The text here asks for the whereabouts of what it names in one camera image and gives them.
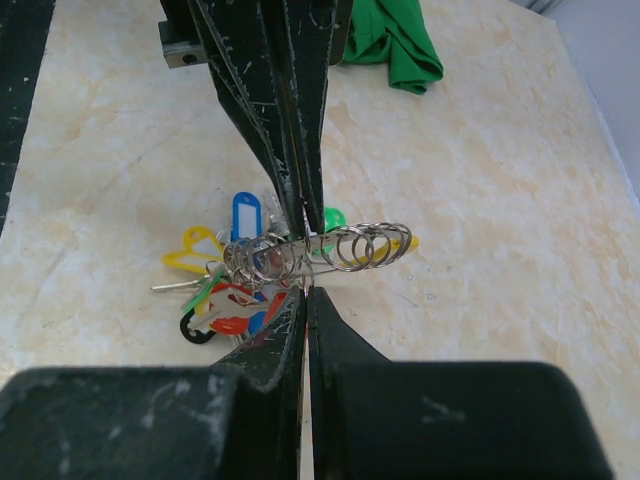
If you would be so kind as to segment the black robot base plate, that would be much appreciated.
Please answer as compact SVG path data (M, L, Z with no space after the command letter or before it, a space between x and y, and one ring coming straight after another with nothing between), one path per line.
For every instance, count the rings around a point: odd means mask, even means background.
M1 1L1 222L5 223L20 152L56 2Z

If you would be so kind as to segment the bunch of tagged keys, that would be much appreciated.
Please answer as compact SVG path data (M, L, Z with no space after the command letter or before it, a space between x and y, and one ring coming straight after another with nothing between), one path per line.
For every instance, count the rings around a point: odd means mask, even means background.
M275 287L248 286L234 280L223 263L223 250L228 244L264 232L262 204L252 193L239 192L232 200L230 232L190 227L183 234L182 249L163 256L166 267L197 275L193 280L150 288L155 294L191 292L181 306L179 323L181 335L188 342L203 345L221 335L238 344L274 316L286 297L288 282L278 280Z

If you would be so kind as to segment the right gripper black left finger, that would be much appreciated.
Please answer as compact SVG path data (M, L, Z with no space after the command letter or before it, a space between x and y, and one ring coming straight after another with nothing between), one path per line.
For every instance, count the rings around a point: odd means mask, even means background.
M306 300L286 294L270 322L212 366L215 479L300 475Z

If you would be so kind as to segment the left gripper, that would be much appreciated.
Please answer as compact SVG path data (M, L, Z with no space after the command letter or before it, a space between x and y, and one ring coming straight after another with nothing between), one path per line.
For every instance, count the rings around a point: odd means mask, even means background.
M327 70L329 58L331 66L343 61L353 1L336 2L333 38L331 1L283 3L294 157L285 124L282 76L261 3L162 0L160 4L166 19L158 23L159 37L168 67L203 64L208 59L220 103L271 179L290 233L300 233L300 209L303 226L322 233L320 143Z

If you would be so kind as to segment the large metal keyring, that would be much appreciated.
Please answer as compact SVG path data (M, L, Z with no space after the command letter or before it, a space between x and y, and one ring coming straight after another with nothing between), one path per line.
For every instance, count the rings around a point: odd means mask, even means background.
M360 223L300 240L275 233L242 239L225 247L223 260L233 283L259 289L333 272L383 268L418 246L419 237L402 223Z

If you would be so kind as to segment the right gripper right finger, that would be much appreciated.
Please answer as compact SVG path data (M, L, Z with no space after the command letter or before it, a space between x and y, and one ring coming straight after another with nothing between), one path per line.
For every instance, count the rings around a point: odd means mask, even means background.
M307 316L314 477L393 478L392 362L342 319L325 289L310 290Z

